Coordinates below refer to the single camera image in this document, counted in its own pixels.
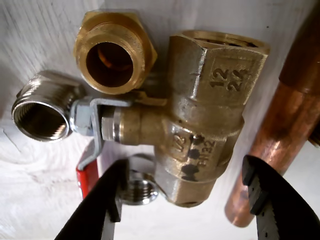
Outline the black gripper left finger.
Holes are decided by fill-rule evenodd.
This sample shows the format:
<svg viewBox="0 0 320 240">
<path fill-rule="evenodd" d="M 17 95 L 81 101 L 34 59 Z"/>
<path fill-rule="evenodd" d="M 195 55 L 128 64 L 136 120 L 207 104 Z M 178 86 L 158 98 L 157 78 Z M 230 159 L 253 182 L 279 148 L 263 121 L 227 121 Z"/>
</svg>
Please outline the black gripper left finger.
<svg viewBox="0 0 320 240">
<path fill-rule="evenodd" d="M 113 240 L 121 221 L 121 194 L 129 180 L 129 161 L 115 161 L 99 178 L 55 237 L 57 240 Z"/>
</svg>

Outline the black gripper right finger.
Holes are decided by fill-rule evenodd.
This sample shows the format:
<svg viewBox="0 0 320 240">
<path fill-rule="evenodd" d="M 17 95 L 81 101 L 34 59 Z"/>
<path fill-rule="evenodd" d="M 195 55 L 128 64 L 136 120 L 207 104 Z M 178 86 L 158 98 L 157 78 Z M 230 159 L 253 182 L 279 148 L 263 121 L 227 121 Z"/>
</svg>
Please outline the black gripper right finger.
<svg viewBox="0 0 320 240">
<path fill-rule="evenodd" d="M 301 195 L 270 165 L 245 155 L 242 183 L 260 240 L 318 240 L 320 220 Z"/>
</svg>

